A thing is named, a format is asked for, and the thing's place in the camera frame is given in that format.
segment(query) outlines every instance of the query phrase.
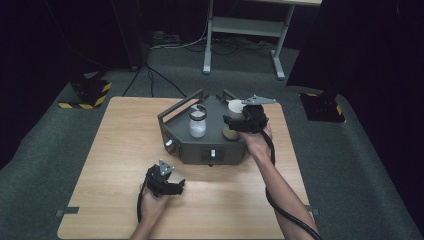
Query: white table leg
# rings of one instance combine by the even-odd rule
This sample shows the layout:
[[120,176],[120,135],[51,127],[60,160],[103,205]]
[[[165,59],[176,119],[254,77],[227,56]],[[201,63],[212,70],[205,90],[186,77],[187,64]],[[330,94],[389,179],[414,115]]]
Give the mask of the white table leg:
[[205,48],[205,60],[203,62],[203,73],[209,74],[211,72],[211,42],[212,42],[212,24],[213,24],[213,0],[209,1],[209,12],[208,12],[208,36],[206,40]]
[[277,72],[277,77],[280,80],[283,80],[286,78],[286,76],[284,75],[283,67],[281,66],[280,53],[283,47],[284,39],[286,38],[286,35],[287,35],[287,30],[289,29],[289,26],[290,26],[291,18],[293,16],[294,6],[295,5],[289,6],[289,10],[286,15],[286,20],[284,21],[284,26],[283,26],[283,29],[281,30],[280,38],[278,39],[277,48],[275,50],[271,50],[271,55],[272,55],[272,60],[274,61],[275,71]]

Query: black hand-mounted device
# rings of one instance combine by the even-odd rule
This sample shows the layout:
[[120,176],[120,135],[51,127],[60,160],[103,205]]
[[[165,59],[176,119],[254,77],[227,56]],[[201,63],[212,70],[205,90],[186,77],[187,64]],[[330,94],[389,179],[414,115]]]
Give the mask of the black hand-mounted device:
[[162,159],[159,160],[159,165],[153,165],[149,168],[146,173],[146,178],[144,179],[143,185],[140,189],[137,201],[137,218],[138,222],[141,221],[141,203],[143,200],[143,191],[147,186],[153,195],[157,198],[162,195],[180,195],[183,193],[183,187],[185,184],[185,179],[181,180],[179,183],[169,183],[168,179],[174,171],[175,167],[164,162]]
[[275,102],[277,102],[275,99],[268,99],[253,95],[253,97],[241,102],[246,105],[242,110],[242,114],[244,116],[243,120],[234,120],[231,117],[224,115],[224,123],[228,124],[230,130],[235,130],[237,132],[259,133],[268,123],[268,118],[265,115],[262,104]]

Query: gray carpet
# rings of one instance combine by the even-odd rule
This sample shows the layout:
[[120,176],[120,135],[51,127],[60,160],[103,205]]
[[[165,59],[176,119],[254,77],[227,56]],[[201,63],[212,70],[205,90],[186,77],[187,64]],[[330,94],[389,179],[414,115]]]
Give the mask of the gray carpet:
[[[225,47],[217,52],[229,52]],[[297,51],[283,49],[289,75]],[[240,49],[212,56],[212,71],[202,74],[203,53],[186,49],[149,52],[149,66],[186,94],[228,89],[240,98],[275,98],[283,106],[305,187],[324,239],[423,239],[411,220],[378,155],[341,96],[346,123],[309,122],[298,92],[278,81],[268,50]],[[95,110],[60,109],[56,103],[23,139],[14,159],[0,172],[0,239],[57,239],[58,210],[66,208],[110,98],[121,96],[135,72],[114,70],[105,103]],[[126,96],[151,96],[145,67]],[[154,74],[155,97],[182,95]]]

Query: light wood table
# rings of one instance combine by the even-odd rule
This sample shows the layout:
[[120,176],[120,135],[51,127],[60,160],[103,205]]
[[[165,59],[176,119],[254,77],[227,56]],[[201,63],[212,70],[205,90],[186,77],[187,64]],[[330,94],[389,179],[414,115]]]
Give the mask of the light wood table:
[[275,50],[271,50],[271,57],[274,62],[275,72],[277,78],[285,79],[285,74],[281,66],[280,53],[283,47],[287,31],[290,26],[290,21],[296,5],[306,6],[320,6],[321,0],[250,0],[256,2],[269,2],[276,4],[287,4],[289,9],[286,13],[284,22],[272,21],[259,21],[251,19],[216,17],[213,15],[214,0],[209,0],[208,12],[208,32],[205,48],[205,58],[203,61],[203,73],[209,74],[211,72],[211,58],[212,58],[212,33],[235,33],[247,34],[266,37],[278,37],[278,43]]
[[[147,169],[163,159],[175,166],[169,182],[185,178],[152,239],[282,239],[265,185],[250,156],[239,165],[186,165],[163,147],[157,115],[179,99],[111,99],[64,214],[61,239],[128,239]],[[281,105],[264,105],[276,167],[309,205]]]

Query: desk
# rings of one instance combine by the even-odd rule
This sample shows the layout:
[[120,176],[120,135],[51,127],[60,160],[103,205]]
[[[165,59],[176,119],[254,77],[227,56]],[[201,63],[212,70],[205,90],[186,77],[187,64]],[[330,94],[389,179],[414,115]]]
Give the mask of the desk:
[[236,19],[227,17],[213,16],[213,2],[209,0],[208,13],[208,35],[205,49],[205,59],[203,62],[203,73],[209,74],[211,71],[211,41],[213,32],[248,34],[267,37],[278,37],[277,48],[271,50],[271,57],[274,62],[275,71],[278,79],[284,79],[285,74],[281,67],[280,53],[283,47],[284,39],[286,38],[287,30],[289,29],[291,17],[294,12],[295,5],[311,5],[319,6],[321,0],[255,0],[257,2],[270,2],[288,4],[289,10],[286,13],[284,22],[258,21],[249,19]]
[[[128,239],[147,169],[160,158],[175,166],[170,182],[186,179],[152,239],[281,239],[265,185],[250,156],[239,165],[185,165],[163,147],[157,115],[179,99],[113,98],[58,229],[61,239]],[[276,167],[309,205],[279,104],[264,105],[276,148]]]

